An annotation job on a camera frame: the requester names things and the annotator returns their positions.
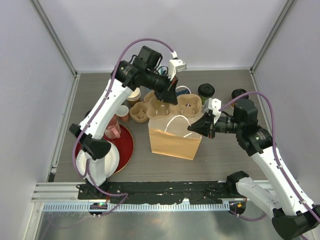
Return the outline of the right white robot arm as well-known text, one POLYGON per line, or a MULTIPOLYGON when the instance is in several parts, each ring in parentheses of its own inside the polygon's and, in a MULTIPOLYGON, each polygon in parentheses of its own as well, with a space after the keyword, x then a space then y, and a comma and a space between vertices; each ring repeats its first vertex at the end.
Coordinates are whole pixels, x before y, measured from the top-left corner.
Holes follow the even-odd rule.
POLYGON ((319 225, 320 207, 303 191, 280 156, 272 135, 258 124, 258 109, 253 101, 235 102, 232 116, 221 116, 221 101, 209 98, 204 115, 188 130, 213 139, 216 133, 235 134, 238 145, 259 166, 272 186, 270 193, 244 171, 227 176, 226 193, 251 200, 271 218, 284 240, 292 240, 319 225))

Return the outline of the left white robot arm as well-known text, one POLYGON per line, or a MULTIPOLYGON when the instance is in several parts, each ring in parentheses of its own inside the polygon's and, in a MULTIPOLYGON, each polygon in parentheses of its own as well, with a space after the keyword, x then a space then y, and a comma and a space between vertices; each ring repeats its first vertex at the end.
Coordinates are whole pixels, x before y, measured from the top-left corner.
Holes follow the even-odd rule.
POLYGON ((186 63, 179 59, 177 53, 171 53, 172 59, 167 65, 167 73, 158 71, 163 56, 143 46, 130 61, 120 60, 114 68, 108 84, 93 109, 79 124, 73 123, 69 130, 77 138, 84 152, 88 153, 84 161, 84 170, 76 165, 75 169, 91 186, 89 194, 100 200, 107 192, 103 184, 108 176, 105 173, 105 156, 112 148, 104 139, 105 129, 122 103, 139 87, 143 86, 154 92, 157 100, 177 105, 176 73, 185 70, 186 63))

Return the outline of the brown paper bag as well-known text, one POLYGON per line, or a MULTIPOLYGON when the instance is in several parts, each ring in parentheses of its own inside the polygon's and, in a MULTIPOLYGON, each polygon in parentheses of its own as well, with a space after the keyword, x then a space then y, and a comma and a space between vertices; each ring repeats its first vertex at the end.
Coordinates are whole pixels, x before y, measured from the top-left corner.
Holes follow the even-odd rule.
POLYGON ((172 115, 167 118, 150 119, 148 133, 151 152, 170 157, 193 160, 200 146, 202 136, 188 130, 188 127, 203 116, 172 115))

